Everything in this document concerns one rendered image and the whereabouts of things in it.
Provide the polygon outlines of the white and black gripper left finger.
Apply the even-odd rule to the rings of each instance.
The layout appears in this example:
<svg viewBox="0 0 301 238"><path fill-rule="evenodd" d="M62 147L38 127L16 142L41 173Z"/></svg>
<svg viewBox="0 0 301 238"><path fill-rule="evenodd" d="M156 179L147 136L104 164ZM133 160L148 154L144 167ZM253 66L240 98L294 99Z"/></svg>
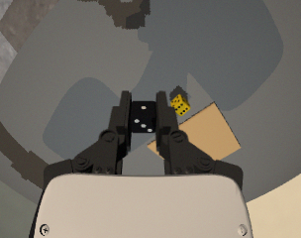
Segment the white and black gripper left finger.
<svg viewBox="0 0 301 238"><path fill-rule="evenodd" d="M96 143L76 155L73 160L45 167L45 190L52 179L64 174L121 175L123 158L131 152L131 109L132 93L122 91L120 105L112 107L108 129L100 133Z"/></svg>

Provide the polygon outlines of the black die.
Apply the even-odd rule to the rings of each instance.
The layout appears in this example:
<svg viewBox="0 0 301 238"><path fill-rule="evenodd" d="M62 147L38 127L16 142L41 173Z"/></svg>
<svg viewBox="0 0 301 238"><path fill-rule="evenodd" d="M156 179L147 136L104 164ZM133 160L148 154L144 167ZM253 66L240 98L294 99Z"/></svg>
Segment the black die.
<svg viewBox="0 0 301 238"><path fill-rule="evenodd" d="M133 101L131 109L132 133L155 133L155 125L155 102Z"/></svg>

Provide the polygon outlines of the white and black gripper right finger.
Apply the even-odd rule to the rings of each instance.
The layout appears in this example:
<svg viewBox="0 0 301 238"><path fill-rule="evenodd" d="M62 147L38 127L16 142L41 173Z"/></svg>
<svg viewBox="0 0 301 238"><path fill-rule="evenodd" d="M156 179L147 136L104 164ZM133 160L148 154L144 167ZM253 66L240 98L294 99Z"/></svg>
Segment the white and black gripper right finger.
<svg viewBox="0 0 301 238"><path fill-rule="evenodd" d="M244 173L239 166L213 160L179 130L175 107L168 107L165 91L156 94L155 108L156 151L164 158L165 175L218 174L234 179L243 189Z"/></svg>

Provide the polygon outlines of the orange flat mat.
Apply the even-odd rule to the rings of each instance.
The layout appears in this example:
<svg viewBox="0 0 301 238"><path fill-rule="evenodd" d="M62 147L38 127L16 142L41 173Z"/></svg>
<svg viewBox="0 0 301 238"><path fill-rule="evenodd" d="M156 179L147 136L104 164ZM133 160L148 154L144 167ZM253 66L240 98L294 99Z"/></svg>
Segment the orange flat mat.
<svg viewBox="0 0 301 238"><path fill-rule="evenodd" d="M215 103L178 127L187 134L190 143L215 161L241 148Z"/></svg>

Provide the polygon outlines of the yellow die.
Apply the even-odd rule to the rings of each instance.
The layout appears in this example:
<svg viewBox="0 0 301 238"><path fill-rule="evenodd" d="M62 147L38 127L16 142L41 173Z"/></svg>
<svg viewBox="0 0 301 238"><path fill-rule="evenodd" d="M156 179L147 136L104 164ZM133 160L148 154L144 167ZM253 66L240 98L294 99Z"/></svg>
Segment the yellow die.
<svg viewBox="0 0 301 238"><path fill-rule="evenodd" d="M175 107L175 112L179 115L182 116L184 115L189 109L190 105L188 101L181 96L180 94L177 95L171 102L171 107Z"/></svg>

